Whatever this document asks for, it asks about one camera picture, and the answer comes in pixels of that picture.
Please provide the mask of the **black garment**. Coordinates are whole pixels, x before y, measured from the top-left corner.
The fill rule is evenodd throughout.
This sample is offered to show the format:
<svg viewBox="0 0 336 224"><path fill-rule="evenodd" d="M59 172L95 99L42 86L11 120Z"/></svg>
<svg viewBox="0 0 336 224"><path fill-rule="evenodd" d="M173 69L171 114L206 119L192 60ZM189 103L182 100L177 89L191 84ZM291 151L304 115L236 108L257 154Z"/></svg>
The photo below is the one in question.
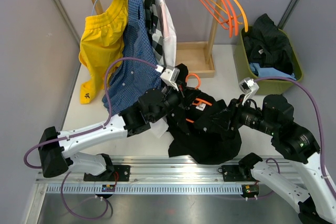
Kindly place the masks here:
<svg viewBox="0 0 336 224"><path fill-rule="evenodd" d="M199 94L202 91L192 88L191 94ZM215 100L212 107L227 107L224 100ZM195 122L186 120L186 112L183 108L174 109L166 116L168 132L173 141L169 146L169 157L183 155L191 156L197 163L205 165L218 165L236 157L241 147L241 137L236 132L235 137L222 137L216 133L206 133L195 128Z"/></svg>

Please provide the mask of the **light blue shirt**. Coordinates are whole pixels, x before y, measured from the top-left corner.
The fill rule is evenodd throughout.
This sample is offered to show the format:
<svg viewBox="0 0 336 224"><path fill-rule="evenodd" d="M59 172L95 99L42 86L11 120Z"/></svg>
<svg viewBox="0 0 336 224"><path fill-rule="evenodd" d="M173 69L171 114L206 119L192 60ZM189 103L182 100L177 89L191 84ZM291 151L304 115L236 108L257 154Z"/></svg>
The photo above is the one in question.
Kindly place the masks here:
<svg viewBox="0 0 336 224"><path fill-rule="evenodd" d="M294 73L286 74L275 68L262 68L258 63L250 63L249 67L252 73L260 78L263 77L285 77L296 80Z"/></svg>

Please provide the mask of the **black striped shirt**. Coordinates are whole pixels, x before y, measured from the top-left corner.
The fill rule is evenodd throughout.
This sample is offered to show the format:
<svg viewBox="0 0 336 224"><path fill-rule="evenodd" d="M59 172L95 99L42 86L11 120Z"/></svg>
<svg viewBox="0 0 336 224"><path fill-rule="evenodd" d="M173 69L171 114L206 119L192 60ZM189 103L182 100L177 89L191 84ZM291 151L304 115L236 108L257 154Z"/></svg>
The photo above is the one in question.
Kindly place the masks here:
<svg viewBox="0 0 336 224"><path fill-rule="evenodd" d="M267 14L259 16L243 34L243 43L249 63L293 74L293 49L289 39Z"/></svg>

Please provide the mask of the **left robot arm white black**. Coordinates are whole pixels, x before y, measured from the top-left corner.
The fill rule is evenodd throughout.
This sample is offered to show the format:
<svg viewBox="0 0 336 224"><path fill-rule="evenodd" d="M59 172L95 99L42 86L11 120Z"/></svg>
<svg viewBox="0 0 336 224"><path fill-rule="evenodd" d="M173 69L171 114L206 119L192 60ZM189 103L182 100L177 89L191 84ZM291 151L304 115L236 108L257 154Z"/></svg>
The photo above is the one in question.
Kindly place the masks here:
<svg viewBox="0 0 336 224"><path fill-rule="evenodd" d="M110 140L124 139L150 130L173 109L183 104L184 95L171 89L148 90L138 101L107 123L93 124L81 129L57 132L55 127L44 130L38 145L42 174L53 178L66 172L81 172L102 181L114 173L109 155L90 155L82 150Z"/></svg>

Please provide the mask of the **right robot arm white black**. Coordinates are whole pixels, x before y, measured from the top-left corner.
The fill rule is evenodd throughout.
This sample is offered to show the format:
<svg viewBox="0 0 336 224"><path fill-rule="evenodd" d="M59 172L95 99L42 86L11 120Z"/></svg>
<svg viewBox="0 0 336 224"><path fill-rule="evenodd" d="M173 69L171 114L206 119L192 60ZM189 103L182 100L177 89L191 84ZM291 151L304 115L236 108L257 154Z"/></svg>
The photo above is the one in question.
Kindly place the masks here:
<svg viewBox="0 0 336 224"><path fill-rule="evenodd" d="M297 212L302 223L335 223L334 184L322 173L322 149L309 130L294 122L293 112L293 106L279 94L267 95L262 107L255 109L243 103L241 95L224 109L206 111L195 127L234 137L241 126L247 126L271 136L272 146L296 169L305 188L274 172L255 153L238 162L239 176L266 184Z"/></svg>

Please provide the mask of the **yellow plastic hanger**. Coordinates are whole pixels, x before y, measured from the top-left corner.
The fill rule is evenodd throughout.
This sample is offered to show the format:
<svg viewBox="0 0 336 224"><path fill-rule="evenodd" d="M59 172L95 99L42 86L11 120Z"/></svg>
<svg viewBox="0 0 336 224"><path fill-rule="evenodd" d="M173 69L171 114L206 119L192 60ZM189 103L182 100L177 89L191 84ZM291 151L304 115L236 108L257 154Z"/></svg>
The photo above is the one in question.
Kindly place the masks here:
<svg viewBox="0 0 336 224"><path fill-rule="evenodd" d="M246 16L246 14L245 14L245 11L244 11L244 9L242 8L241 4L238 2L238 0L233 0L233 1L236 3L236 5L238 6L238 8L239 8L239 10L240 10L240 12L241 12L240 16L243 17L243 21L244 21L244 30L245 30L245 32L248 32L248 19L247 19L247 16Z"/></svg>

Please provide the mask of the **black white plaid shirt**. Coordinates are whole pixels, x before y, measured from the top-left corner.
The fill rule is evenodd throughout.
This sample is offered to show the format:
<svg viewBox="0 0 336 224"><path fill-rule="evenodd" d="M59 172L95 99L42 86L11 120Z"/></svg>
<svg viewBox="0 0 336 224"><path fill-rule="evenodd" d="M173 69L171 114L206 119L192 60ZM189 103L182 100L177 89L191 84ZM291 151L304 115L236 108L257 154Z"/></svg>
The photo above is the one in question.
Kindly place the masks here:
<svg viewBox="0 0 336 224"><path fill-rule="evenodd" d="M156 61L164 65L163 35L156 0L143 0L145 27Z"/></svg>

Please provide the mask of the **wooden clothes rack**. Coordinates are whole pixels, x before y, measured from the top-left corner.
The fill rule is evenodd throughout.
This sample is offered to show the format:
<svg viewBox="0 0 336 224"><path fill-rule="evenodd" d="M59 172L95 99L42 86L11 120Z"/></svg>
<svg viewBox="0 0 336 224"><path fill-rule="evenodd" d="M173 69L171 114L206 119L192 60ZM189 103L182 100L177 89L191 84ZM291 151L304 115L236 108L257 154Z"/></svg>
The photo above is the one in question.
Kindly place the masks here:
<svg viewBox="0 0 336 224"><path fill-rule="evenodd" d="M91 0L93 12L100 15L104 12L100 0ZM208 41L178 42L176 63L188 66L190 72L201 78L212 78L215 75L215 65L212 56L218 22L213 18Z"/></svg>

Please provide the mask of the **olive green plastic bin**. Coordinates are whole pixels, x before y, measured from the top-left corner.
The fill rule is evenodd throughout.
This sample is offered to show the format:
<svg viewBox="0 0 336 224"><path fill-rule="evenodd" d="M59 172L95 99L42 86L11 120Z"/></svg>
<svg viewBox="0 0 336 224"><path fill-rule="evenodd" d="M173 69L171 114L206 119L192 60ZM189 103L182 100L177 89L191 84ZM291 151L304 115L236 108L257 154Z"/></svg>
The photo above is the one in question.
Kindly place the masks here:
<svg viewBox="0 0 336 224"><path fill-rule="evenodd" d="M245 46L243 42L243 38L248 35L252 30L250 26L248 28L248 33L245 32L245 29L242 28L238 35L238 41L236 44L236 48L234 51L234 64L236 68L236 74L238 81L242 81L244 78L250 77L252 79L258 79L258 77L251 71L249 67L249 62L247 59ZM292 48L292 55L290 57L293 65L293 73L297 82L301 82L303 80L303 72L301 69L301 64L299 58L296 55L296 52ZM268 95L268 94L283 94L290 87L293 86L293 83L284 80L262 80L258 82L259 90L257 91L257 95Z"/></svg>

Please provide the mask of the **yellow shorts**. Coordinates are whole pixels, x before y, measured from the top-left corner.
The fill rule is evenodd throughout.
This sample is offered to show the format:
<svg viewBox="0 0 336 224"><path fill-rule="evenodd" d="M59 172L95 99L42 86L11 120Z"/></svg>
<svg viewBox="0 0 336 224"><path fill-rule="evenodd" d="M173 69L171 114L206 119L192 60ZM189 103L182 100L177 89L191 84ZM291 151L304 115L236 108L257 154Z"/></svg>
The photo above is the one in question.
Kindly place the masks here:
<svg viewBox="0 0 336 224"><path fill-rule="evenodd" d="M123 33L128 24L128 0L113 0L105 12L86 17L80 41L79 61L90 74L80 86L79 101L88 104L104 88L111 63L123 54Z"/></svg>

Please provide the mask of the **aluminium mounting rail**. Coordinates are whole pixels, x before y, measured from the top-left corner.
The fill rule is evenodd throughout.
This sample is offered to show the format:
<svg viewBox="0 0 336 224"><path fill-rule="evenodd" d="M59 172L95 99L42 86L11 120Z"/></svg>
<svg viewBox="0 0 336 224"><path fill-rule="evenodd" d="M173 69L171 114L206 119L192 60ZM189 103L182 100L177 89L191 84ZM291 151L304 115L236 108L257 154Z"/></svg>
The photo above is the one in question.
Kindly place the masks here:
<svg viewBox="0 0 336 224"><path fill-rule="evenodd" d="M238 178L224 180L220 165L201 165L188 156L113 156L112 162L121 169L117 180L86 181L75 172L44 178L38 172L35 183L48 193L131 195L240 195L247 184Z"/></svg>

